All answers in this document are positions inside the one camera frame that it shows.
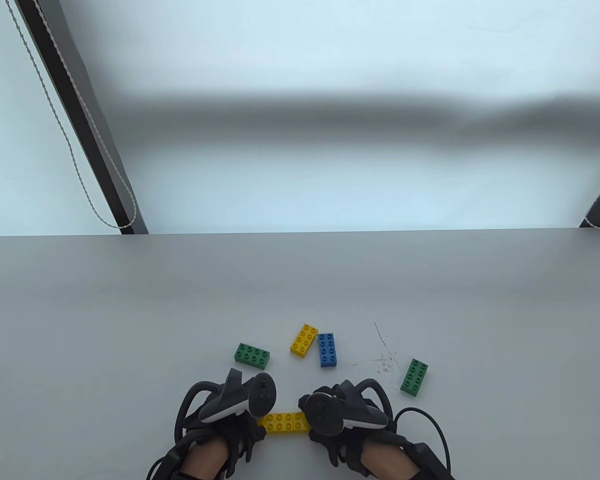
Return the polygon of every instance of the white wall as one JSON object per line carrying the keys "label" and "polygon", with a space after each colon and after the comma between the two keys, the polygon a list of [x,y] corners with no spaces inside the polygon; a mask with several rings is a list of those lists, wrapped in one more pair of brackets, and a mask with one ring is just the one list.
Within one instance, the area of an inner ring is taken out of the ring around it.
{"label": "white wall", "polygon": [[[94,204],[113,222],[51,80],[43,73]],[[118,231],[101,224],[90,210],[35,70],[0,1],[0,235],[51,234]]]}
{"label": "white wall", "polygon": [[152,233],[578,226],[600,0],[63,0]]}

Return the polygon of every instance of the lego brick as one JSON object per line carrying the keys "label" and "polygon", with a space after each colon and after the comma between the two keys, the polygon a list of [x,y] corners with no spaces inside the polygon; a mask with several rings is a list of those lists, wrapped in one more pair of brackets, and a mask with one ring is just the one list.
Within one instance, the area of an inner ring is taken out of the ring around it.
{"label": "lego brick", "polygon": [[321,367],[335,367],[338,364],[336,341],[333,333],[318,334],[318,348]]}
{"label": "lego brick", "polygon": [[426,363],[422,363],[415,358],[412,359],[400,390],[414,397],[418,395],[428,368],[429,366]]}
{"label": "lego brick", "polygon": [[307,434],[311,430],[301,411],[270,413],[259,419],[258,425],[265,428],[266,434]]}
{"label": "lego brick", "polygon": [[314,340],[316,340],[317,334],[318,329],[316,327],[307,325],[305,323],[302,327],[302,330],[300,330],[300,333],[298,333],[298,336],[296,336],[295,340],[293,341],[293,345],[291,345],[291,348],[289,350],[291,350],[292,354],[297,355],[298,357],[302,357],[304,359],[305,355],[307,355],[307,352],[309,351],[309,347],[312,343],[314,343]]}
{"label": "lego brick", "polygon": [[252,347],[246,343],[240,343],[233,358],[236,362],[249,365],[260,370],[265,370],[269,363],[271,354],[262,348]]}
{"label": "lego brick", "polygon": [[293,432],[296,434],[308,434],[311,427],[304,413],[296,411],[293,414]]}

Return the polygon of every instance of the table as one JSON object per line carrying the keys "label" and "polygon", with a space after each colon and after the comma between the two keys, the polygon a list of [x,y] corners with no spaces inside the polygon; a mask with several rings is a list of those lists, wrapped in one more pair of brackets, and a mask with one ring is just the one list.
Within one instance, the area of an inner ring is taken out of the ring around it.
{"label": "table", "polygon": [[[334,332],[336,368],[290,354],[304,323]],[[600,480],[591,229],[0,237],[0,478],[144,478],[190,385],[258,371],[240,342],[270,350],[277,411],[373,377],[394,411],[436,418],[458,480]],[[399,391],[412,357],[417,398]],[[442,457],[425,418],[398,431]],[[304,436],[236,471],[356,475]]]}

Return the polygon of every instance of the green lego brick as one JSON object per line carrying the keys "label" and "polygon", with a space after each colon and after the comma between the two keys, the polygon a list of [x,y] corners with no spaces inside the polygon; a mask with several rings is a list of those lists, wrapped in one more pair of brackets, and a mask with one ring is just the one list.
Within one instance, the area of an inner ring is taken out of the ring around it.
{"label": "green lego brick", "polygon": [[412,359],[409,365],[409,370],[404,377],[400,390],[408,393],[409,395],[416,396],[424,380],[424,376],[427,373],[429,366],[426,363]]}
{"label": "green lego brick", "polygon": [[235,351],[233,358],[236,362],[250,365],[260,370],[265,370],[269,363],[271,354],[262,348],[252,347],[246,343],[240,343],[238,350]]}

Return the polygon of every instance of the blue lego brick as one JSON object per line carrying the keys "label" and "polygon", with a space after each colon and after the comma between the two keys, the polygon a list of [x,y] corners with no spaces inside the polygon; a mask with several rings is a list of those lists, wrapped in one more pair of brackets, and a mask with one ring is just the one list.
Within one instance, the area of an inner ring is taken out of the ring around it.
{"label": "blue lego brick", "polygon": [[320,352],[321,367],[335,367],[338,364],[336,342],[333,333],[318,334],[318,351]]}

